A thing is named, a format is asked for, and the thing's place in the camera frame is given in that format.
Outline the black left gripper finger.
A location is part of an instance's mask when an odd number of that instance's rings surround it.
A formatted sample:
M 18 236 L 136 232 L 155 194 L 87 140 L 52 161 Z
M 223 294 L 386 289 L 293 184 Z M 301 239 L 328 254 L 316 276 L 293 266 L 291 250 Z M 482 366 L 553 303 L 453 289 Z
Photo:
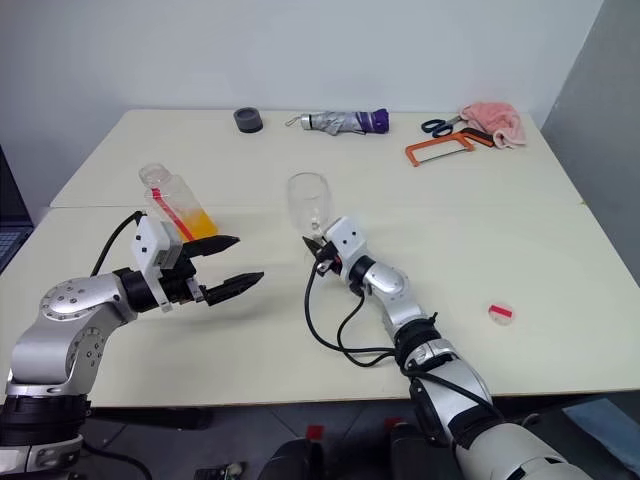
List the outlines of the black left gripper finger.
M 230 235 L 214 235 L 188 242 L 188 257 L 206 257 L 225 251 L 239 243 L 240 239 Z
M 263 277 L 263 272 L 251 272 L 226 279 L 222 284 L 205 290 L 205 301 L 213 306 L 230 300 L 256 285 Z

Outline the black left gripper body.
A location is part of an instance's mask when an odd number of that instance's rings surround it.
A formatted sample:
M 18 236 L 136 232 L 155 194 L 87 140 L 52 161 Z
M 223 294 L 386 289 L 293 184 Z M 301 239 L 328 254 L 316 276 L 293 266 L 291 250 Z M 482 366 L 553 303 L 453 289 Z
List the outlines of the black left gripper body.
M 204 300 L 204 288 L 195 279 L 196 268 L 192 263 L 192 258 L 198 256 L 203 256 L 200 243 L 187 242 L 182 245 L 174 265 L 161 270 L 160 285 L 171 304 Z

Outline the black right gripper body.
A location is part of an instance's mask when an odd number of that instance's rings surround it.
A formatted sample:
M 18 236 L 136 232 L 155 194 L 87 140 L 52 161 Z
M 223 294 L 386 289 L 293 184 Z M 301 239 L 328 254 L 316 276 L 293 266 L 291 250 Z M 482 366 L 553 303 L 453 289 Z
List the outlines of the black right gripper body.
M 319 275 L 326 275 L 328 272 L 332 272 L 335 275 L 341 274 L 342 260 L 333 242 L 318 244 L 314 257 L 318 263 L 316 272 Z

